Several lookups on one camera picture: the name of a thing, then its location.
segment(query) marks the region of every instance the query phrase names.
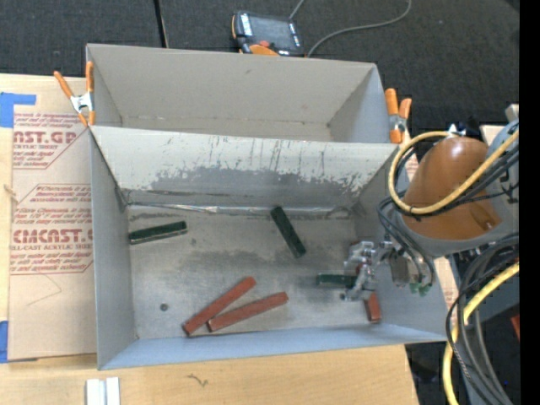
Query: wire bundle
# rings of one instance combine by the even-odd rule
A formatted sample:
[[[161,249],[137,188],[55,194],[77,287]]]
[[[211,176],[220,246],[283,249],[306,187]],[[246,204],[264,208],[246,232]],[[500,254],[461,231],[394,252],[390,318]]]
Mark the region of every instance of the wire bundle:
[[[446,317],[446,345],[443,358],[443,383],[450,405],[457,405],[451,381],[451,361],[456,356],[462,373],[476,393],[491,404],[511,405],[489,360],[482,334],[478,307],[503,282],[519,273],[519,235],[509,235],[490,246],[469,266],[459,295]],[[457,323],[451,318],[457,310]]]

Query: red block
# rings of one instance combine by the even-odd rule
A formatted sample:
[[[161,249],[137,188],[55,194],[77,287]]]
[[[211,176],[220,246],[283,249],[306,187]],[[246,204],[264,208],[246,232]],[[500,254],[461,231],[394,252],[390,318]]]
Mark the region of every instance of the red block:
[[[193,334],[199,327],[201,327],[210,318],[216,316],[219,312],[225,309],[228,305],[239,299],[247,291],[255,286],[256,282],[252,276],[241,280],[235,287],[227,291],[221,297],[218,297],[210,305],[205,307],[199,313],[194,315],[188,321],[182,324],[182,328],[187,335]]]
[[[243,321],[246,318],[251,318],[252,316],[284,305],[288,300],[289,297],[287,296],[287,293],[284,292],[269,295],[264,299],[256,300],[248,305],[226,312],[223,315],[215,316],[208,321],[208,329],[210,332],[215,332],[221,328],[231,326],[236,322]]]

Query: black cable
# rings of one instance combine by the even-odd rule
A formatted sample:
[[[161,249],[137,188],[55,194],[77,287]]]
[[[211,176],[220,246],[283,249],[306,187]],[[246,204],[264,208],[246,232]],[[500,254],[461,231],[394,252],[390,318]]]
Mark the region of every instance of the black cable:
[[[494,246],[491,246],[486,252],[478,256],[469,269],[466,271],[466,274],[464,276],[462,286],[459,290],[459,296],[452,304],[451,308],[448,311],[447,317],[446,317],[446,335],[448,337],[448,342],[452,346],[452,349],[454,350],[454,353],[456,355],[456,358],[458,362],[460,363],[460,366],[462,367],[463,373],[466,375],[466,377],[471,382],[471,386],[475,389],[475,391],[478,393],[478,395],[481,396],[481,398],[486,401],[490,402],[488,398],[486,397],[484,389],[487,389],[492,396],[497,397],[498,400],[502,400],[502,402],[497,403],[511,403],[509,402],[509,398],[505,395],[504,391],[502,390],[502,387],[500,387],[500,383],[498,379],[494,379],[493,375],[494,372],[492,370],[489,370],[490,363],[488,363],[488,370],[490,373],[489,379],[483,371],[480,369],[478,361],[474,357],[474,353],[471,350],[470,343],[467,340],[467,335],[465,333],[465,326],[464,326],[464,320],[463,320],[463,306],[466,303],[467,299],[467,293],[471,292],[472,290],[475,290],[482,282],[485,282],[486,279],[491,278],[493,274],[495,274],[497,271],[500,271],[500,269],[505,265],[508,264],[509,261],[514,261],[516,258],[515,253],[511,253],[509,256],[506,256],[502,261],[498,262],[498,264],[495,267],[492,267],[487,273],[484,273],[485,268],[488,266],[489,262],[492,261],[493,257],[499,253],[502,249],[505,249],[509,246],[514,246],[516,243],[519,242],[519,235],[511,235],[503,240],[500,240],[497,244]],[[480,277],[475,278],[474,276],[478,274],[478,272],[481,272],[482,275]],[[465,365],[465,362],[463,361],[462,353],[457,348],[457,345],[454,343],[451,335],[451,315],[454,309],[458,307],[458,332],[461,330],[462,334],[460,334],[458,337],[461,338],[461,344],[464,345],[466,355],[469,358],[472,367],[475,369],[476,374],[480,377],[482,381],[482,386],[480,386],[471,376],[471,374],[468,372],[468,369]],[[483,340],[479,342],[479,346],[483,346]],[[487,350],[485,348],[482,349],[482,355],[484,359],[489,357],[487,355]]]
[[[165,24],[163,22],[163,17],[161,16],[161,7],[159,5],[159,0],[153,0],[153,1],[154,1],[155,18],[158,21],[159,40],[161,42],[161,47],[169,48],[169,44],[167,43],[167,36],[165,34]]]
[[[484,262],[479,262],[479,263],[473,262],[473,264],[470,266],[470,268],[465,273],[464,280],[463,280],[463,283],[462,283],[462,287],[463,288],[466,287],[467,284],[477,274],[479,274],[481,277],[485,277],[484,276],[485,268],[493,260],[493,258],[495,258],[495,256],[497,256],[500,253],[500,251],[502,249],[504,249],[504,247],[511,247],[511,246],[516,245],[517,243],[519,243],[519,236],[512,236],[509,239],[503,239],[497,245],[497,247],[499,247],[499,249],[496,249],[496,250],[495,249],[491,250],[491,248],[488,249],[489,253],[492,253],[492,255],[491,256],[486,256],[486,260]],[[506,255],[503,258],[501,263],[507,264],[508,262],[514,261],[515,259],[516,259],[516,253],[514,251],[512,251],[509,255]],[[499,380],[497,378],[497,375],[494,373],[493,367],[491,366],[491,363],[489,362],[487,349],[485,348],[485,344],[483,342],[483,337],[481,337],[482,336],[482,330],[481,330],[481,327],[480,327],[480,324],[479,324],[479,311],[478,311],[478,308],[474,311],[475,318],[477,318],[476,321],[478,322],[478,330],[476,331],[477,340],[479,340],[478,341],[478,346],[481,349],[481,353],[482,353],[482,357],[484,359],[484,363],[486,364],[486,368],[487,368],[487,370],[489,372],[489,375],[490,375],[489,378],[492,380],[491,384],[489,383],[489,378],[483,373],[482,369],[480,368],[480,365],[479,365],[479,363],[478,363],[478,361],[476,359],[476,356],[474,355],[474,352],[472,351],[472,347],[471,347],[471,344],[470,344],[470,341],[469,341],[469,338],[468,338],[468,335],[467,335],[467,332],[466,332],[466,328],[465,328],[465,321],[463,319],[463,311],[465,310],[466,304],[467,304],[467,296],[463,295],[462,297],[460,297],[458,299],[458,305],[457,305],[457,314],[458,315],[457,316],[458,316],[458,321],[459,321],[459,330],[461,330],[461,332],[462,332],[462,334],[460,335],[460,338],[462,338],[462,344],[464,345],[464,347],[466,349],[467,356],[471,360],[472,366],[477,371],[477,373],[480,376],[480,378],[482,379],[483,383],[486,386],[489,386],[490,392],[495,397],[497,397],[496,392],[499,392],[500,396],[498,397],[498,399],[501,400],[502,402],[507,402],[507,403],[511,404],[510,399],[506,396],[506,393],[504,392],[502,386],[500,385],[500,382],[499,382]]]

